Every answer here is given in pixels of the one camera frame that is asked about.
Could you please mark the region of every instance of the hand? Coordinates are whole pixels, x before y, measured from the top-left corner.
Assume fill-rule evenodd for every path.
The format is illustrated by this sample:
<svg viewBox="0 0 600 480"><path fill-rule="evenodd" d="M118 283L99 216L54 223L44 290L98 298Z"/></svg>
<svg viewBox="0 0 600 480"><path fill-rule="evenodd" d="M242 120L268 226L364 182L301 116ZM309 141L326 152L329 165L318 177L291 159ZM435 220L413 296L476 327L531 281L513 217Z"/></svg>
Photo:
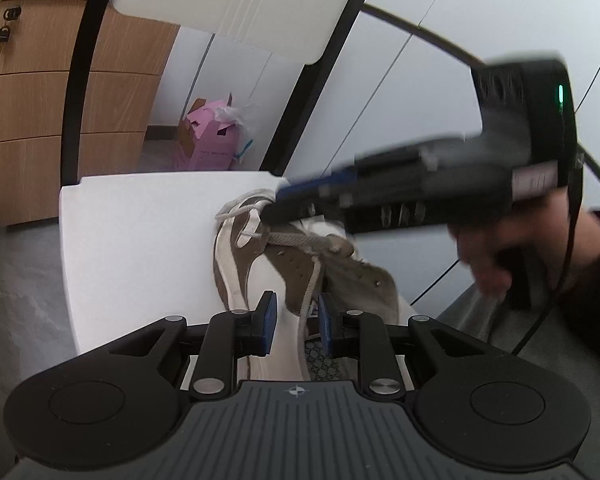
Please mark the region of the hand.
<svg viewBox="0 0 600 480"><path fill-rule="evenodd" d="M511 274L496 264L502 249L533 246L544 261L551 286L557 284L569 235L565 189L521 205L508 216L483 226L449 227L458 245L458 258L469 265L485 296L502 297L511 286ZM600 257L600 220L581 210L576 225L570 271L564 289L573 286L582 271Z"/></svg>

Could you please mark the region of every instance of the pink box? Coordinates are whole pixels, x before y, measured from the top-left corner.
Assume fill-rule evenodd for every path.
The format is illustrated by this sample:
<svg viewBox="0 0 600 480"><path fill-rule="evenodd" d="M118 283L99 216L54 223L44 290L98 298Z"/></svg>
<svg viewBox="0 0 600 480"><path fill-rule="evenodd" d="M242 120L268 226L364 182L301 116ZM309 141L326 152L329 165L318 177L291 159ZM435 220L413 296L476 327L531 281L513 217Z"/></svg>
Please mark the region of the pink box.
<svg viewBox="0 0 600 480"><path fill-rule="evenodd" d="M238 144L238 126L216 121L216 109L231 106L232 97L209 104L196 99L178 125L173 165L177 171L228 170Z"/></svg>

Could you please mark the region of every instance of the white wall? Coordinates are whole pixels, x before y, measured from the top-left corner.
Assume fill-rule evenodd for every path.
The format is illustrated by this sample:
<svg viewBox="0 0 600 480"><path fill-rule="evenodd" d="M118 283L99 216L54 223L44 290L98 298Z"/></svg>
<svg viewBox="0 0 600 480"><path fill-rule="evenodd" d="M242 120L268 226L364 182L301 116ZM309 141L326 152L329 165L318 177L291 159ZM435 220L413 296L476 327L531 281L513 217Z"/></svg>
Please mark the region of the white wall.
<svg viewBox="0 0 600 480"><path fill-rule="evenodd" d="M600 0L368 2L421 23L484 59L558 52L568 64L576 102L600 65ZM320 173L332 158L335 165L420 136L480 129L466 67L417 38L370 20L359 19L347 40L285 176ZM578 114L578 128L584 145L600 160L598 94L600 76ZM600 203L600 186L590 174L586 202ZM443 229L367 235L358 241L369 260L392 273L407 301L456 258ZM417 309L435 315L469 283L468 271L457 266Z"/></svg>
<svg viewBox="0 0 600 480"><path fill-rule="evenodd" d="M210 34L182 28L160 82L150 124L177 124ZM196 98L226 99L247 106L248 136L254 139L240 164L257 170L293 91L302 64L216 36L200 69L189 107Z"/></svg>

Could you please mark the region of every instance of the ribbed black surface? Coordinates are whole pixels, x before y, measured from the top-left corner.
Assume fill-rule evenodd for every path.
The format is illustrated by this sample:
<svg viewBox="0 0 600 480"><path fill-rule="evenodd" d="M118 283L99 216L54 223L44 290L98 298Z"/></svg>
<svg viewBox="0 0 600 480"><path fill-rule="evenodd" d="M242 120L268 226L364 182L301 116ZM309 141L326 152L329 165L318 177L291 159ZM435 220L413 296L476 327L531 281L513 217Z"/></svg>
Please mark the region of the ribbed black surface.
<svg viewBox="0 0 600 480"><path fill-rule="evenodd" d="M296 386L304 388L300 395ZM520 480L581 479L568 465L520 475L450 459L403 409L360 397L348 381L246 382L231 399L195 405L162 446L95 472L62 472L23 460L6 480Z"/></svg>

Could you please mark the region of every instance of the round black pad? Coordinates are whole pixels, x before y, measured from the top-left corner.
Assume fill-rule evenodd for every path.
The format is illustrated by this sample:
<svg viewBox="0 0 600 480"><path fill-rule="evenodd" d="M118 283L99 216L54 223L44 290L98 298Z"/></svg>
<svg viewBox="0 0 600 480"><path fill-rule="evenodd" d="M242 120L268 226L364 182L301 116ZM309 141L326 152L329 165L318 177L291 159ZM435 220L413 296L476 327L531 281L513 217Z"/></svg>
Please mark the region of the round black pad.
<svg viewBox="0 0 600 480"><path fill-rule="evenodd" d="M154 362L102 352L24 381L4 407L20 455L69 470L139 456L165 439L179 415L176 390Z"/></svg>
<svg viewBox="0 0 600 480"><path fill-rule="evenodd" d="M445 364L421 388L414 413L451 457L524 471L577 452L590 411L572 383L509 354L449 358Z"/></svg>
<svg viewBox="0 0 600 480"><path fill-rule="evenodd" d="M49 409L71 424L96 424L116 415L124 403L125 394L119 387L101 381L82 381L54 393Z"/></svg>
<svg viewBox="0 0 600 480"><path fill-rule="evenodd" d="M544 411L544 399L524 384L501 381L478 386L471 393L475 413L496 424L527 424Z"/></svg>

